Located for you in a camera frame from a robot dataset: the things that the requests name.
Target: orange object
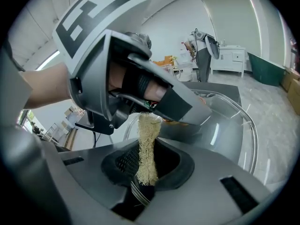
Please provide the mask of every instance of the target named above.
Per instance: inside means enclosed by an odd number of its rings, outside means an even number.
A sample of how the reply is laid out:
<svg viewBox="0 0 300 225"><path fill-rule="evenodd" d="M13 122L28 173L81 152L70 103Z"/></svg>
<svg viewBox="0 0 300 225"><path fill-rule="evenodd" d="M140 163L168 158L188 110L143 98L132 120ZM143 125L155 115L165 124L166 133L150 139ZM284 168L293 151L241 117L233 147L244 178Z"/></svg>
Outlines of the orange object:
<svg viewBox="0 0 300 225"><path fill-rule="evenodd" d="M204 104L206 104L206 101L205 101L204 98L202 98L202 97L199 97L199 98L200 98L201 101L203 101Z"/></svg>
<svg viewBox="0 0 300 225"><path fill-rule="evenodd" d="M168 125L182 125L182 126L188 126L187 123L182 123L182 122L176 122L176 121L170 121L167 119L163 119L163 121L168 124Z"/></svg>
<svg viewBox="0 0 300 225"><path fill-rule="evenodd" d="M300 74L290 68L285 69L285 75L281 81L282 87L288 92L293 79L300 80Z"/></svg>
<svg viewBox="0 0 300 225"><path fill-rule="evenodd" d="M300 115L300 81L293 79L287 94L287 99L291 102L296 114Z"/></svg>
<svg viewBox="0 0 300 225"><path fill-rule="evenodd" d="M153 61L158 66L163 66L167 64L172 64L174 66L174 61L172 61L172 56L165 56L165 60L163 61Z"/></svg>

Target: cardboard box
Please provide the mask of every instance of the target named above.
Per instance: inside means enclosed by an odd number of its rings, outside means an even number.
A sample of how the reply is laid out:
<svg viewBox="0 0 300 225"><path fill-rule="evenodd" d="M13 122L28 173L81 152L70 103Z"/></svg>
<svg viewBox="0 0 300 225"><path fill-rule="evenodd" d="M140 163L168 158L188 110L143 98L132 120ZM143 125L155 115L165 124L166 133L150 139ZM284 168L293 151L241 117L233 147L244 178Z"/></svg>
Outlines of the cardboard box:
<svg viewBox="0 0 300 225"><path fill-rule="evenodd" d="M291 102L295 112L300 115L300 81L292 80L287 98Z"/></svg>
<svg viewBox="0 0 300 225"><path fill-rule="evenodd" d="M290 68L285 69L285 75L281 81L282 87L289 91L293 79L300 80L300 74Z"/></svg>

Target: tiled floor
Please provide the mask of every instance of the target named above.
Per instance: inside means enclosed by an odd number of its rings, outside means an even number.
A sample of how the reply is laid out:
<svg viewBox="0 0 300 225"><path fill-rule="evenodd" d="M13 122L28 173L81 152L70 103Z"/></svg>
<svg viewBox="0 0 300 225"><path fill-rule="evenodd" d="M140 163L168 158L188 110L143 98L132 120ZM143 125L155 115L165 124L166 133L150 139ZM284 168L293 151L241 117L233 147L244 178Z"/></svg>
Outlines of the tiled floor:
<svg viewBox="0 0 300 225"><path fill-rule="evenodd" d="M214 71L209 82L239 87L242 107L254 120L258 132L259 150L254 175L270 190L276 189L288 178L299 153L300 116L294 112L287 93L281 87L256 81L250 74L241 78L239 73Z"/></svg>

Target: hand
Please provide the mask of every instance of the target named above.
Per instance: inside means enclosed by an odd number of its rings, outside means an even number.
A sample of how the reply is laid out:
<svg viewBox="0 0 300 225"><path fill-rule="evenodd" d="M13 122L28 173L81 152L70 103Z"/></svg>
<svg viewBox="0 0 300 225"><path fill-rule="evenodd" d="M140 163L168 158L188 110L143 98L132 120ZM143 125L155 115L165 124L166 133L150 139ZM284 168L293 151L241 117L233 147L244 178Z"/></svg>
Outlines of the hand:
<svg viewBox="0 0 300 225"><path fill-rule="evenodd" d="M121 65L114 62L110 64L108 83L109 91L116 88L122 88L125 73L126 67L122 67ZM166 91L167 89L165 87L162 87L154 80L151 80L148 87L146 88L144 98L150 101L159 102Z"/></svg>

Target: ceiling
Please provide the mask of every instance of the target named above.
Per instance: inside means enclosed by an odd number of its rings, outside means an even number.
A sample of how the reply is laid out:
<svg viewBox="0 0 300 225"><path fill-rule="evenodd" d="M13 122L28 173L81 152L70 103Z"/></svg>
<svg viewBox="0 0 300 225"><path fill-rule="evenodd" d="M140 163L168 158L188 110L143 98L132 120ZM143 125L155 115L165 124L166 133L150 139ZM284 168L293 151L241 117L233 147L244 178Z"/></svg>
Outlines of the ceiling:
<svg viewBox="0 0 300 225"><path fill-rule="evenodd" d="M30 0L9 31L14 59L25 69L31 60L30 70L55 52L52 31L59 18L75 0ZM145 13L145 21L174 0L152 0ZM37 53L41 59L33 59Z"/></svg>

